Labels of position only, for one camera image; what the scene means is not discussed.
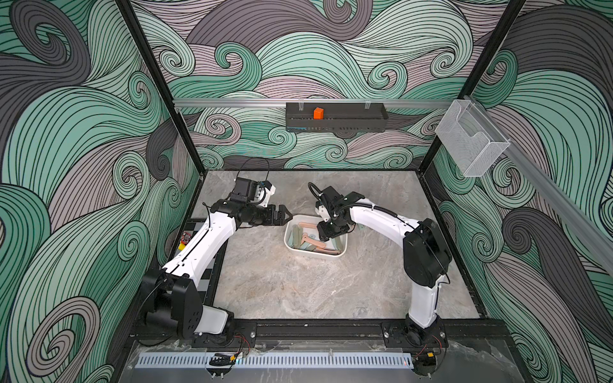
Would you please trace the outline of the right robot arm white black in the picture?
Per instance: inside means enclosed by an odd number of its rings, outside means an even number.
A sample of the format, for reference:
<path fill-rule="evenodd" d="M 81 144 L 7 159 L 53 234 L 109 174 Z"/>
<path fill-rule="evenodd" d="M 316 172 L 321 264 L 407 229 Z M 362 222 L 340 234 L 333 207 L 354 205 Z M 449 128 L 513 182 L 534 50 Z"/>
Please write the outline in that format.
<path fill-rule="evenodd" d="M 400 247 L 404 271 L 413 284 L 410 309 L 405 318 L 406 339 L 420 348 L 426 347 L 432 339 L 440 346 L 438 296 L 441 285 L 450 283 L 448 270 L 453 256 L 437 223 L 399 215 L 355 191 L 343 196 L 333 187 L 321 190 L 309 183 L 308 188 L 316 198 L 315 209 L 322 218 L 317 224 L 322 241 L 337 238 L 362 225 Z"/>

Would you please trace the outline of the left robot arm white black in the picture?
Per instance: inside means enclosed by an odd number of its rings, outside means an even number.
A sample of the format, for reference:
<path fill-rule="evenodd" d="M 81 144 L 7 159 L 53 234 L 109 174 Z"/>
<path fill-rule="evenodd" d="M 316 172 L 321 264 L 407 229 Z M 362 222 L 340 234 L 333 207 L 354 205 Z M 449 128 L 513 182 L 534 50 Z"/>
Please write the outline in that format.
<path fill-rule="evenodd" d="M 187 339 L 230 334 L 229 311 L 204 305 L 198 287 L 209 263 L 243 223 L 282 227 L 293 219 L 284 205 L 260 206 L 220 199 L 209 209 L 207 224 L 184 250 L 158 271 L 143 277 L 140 312 L 147 327 Z"/>

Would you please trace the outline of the white storage box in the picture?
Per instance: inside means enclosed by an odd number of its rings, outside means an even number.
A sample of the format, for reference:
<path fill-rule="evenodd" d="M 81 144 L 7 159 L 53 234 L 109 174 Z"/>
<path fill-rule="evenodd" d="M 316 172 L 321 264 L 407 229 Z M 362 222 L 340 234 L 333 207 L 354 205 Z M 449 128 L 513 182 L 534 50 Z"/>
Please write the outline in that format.
<path fill-rule="evenodd" d="M 312 215 L 295 215 L 293 219 L 286 225 L 284 233 L 284 245 L 294 255 L 317 259 L 339 259 L 346 254 L 347 235 L 342 235 L 327 242 L 319 240 L 317 224 L 322 221 L 319 216 Z M 318 247 L 326 247 L 328 249 L 336 249 L 341 252 L 340 255 L 326 255 L 317 252 L 305 252 L 300 250 L 300 245 L 303 242 L 315 244 Z"/>

